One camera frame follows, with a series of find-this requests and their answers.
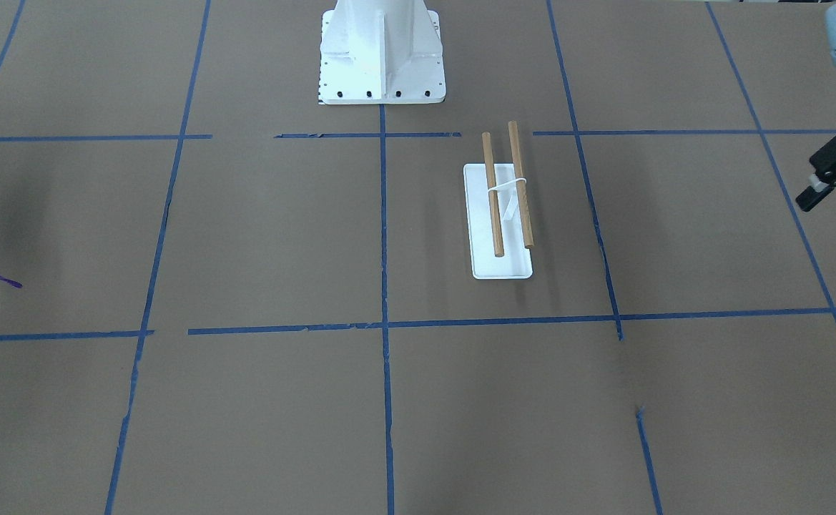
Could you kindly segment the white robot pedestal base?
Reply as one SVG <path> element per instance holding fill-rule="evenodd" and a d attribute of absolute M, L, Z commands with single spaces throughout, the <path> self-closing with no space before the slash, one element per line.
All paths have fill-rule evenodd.
<path fill-rule="evenodd" d="M 320 29 L 320 104 L 445 101 L 440 17 L 424 1 L 338 1 Z"/>

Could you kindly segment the white wooden towel rack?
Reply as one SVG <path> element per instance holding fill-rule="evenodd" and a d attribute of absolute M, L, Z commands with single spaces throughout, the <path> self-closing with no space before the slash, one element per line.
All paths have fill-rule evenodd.
<path fill-rule="evenodd" d="M 507 137 L 509 162 L 495 161 L 492 136 L 484 132 L 483 161 L 463 166 L 468 248 L 476 280 L 528 280 L 534 274 L 535 238 L 518 121 L 508 122 Z"/>

